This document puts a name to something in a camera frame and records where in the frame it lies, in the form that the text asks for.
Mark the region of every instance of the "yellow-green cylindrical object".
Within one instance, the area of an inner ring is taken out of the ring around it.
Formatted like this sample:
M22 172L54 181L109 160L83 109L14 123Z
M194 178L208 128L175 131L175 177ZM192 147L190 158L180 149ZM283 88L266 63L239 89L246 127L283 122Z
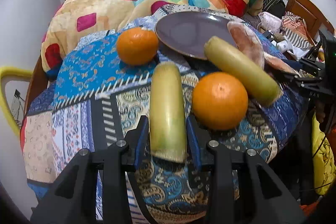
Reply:
M149 121L151 154L184 162L186 129L182 82L179 69L172 62L161 63L154 70Z
M204 45L204 54L220 70L240 80L247 92L262 106L270 106L282 95L272 77L223 39L211 37Z

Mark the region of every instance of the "metal screw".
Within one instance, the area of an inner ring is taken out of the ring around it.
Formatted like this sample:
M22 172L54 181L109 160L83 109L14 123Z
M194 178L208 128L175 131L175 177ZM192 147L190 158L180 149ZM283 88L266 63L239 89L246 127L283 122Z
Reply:
M81 150L78 151L78 153L81 155L81 156L85 156L87 153L89 153L89 149L87 148L82 148Z
M256 154L257 154L257 152L254 150L254 149L248 149L247 151L246 151L246 153L248 154L248 155L250 155L250 156L255 156Z
M217 141L215 141L215 140L211 140L209 142L209 146L211 146L211 147L217 147L218 145L219 145L219 143Z
M123 146L125 146L126 145L126 141L125 140L118 140L117 141L117 146L119 146L119 147L123 147Z

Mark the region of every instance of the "yellow chair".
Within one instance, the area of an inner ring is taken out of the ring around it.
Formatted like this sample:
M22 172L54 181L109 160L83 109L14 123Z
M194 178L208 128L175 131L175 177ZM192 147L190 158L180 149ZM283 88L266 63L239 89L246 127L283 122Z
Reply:
M26 78L26 79L30 79L33 75L33 72L30 70L25 70L25 69L19 69L19 68L15 68L15 67L0 67L0 107L2 109L2 112L8 122L8 124L10 125L10 127L12 128L14 134L19 138L20 137L20 128L18 127L18 125L16 124L10 108L7 104L7 100L5 97L5 90L4 87L2 87L1 83L2 83L2 79L6 76L16 76L19 78Z

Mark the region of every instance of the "colorful comforter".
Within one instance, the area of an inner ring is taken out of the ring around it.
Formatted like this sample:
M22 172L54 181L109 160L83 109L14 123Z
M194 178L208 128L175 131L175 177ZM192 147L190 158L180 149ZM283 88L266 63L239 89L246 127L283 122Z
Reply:
M257 15L263 0L66 0L53 17L41 46L42 66L47 75L56 77L64 57L79 39L97 31L120 30L139 17L152 14L157 1L209 8L242 17Z

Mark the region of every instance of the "orange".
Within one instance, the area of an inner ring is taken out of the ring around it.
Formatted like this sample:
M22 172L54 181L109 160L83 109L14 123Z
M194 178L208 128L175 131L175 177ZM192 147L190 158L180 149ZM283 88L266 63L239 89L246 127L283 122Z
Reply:
M243 84L224 72L204 76L193 90L193 113L211 129L234 128L244 118L247 105L248 96Z
M124 31L117 40L119 58L128 65L139 66L153 59L159 48L155 32L143 27Z

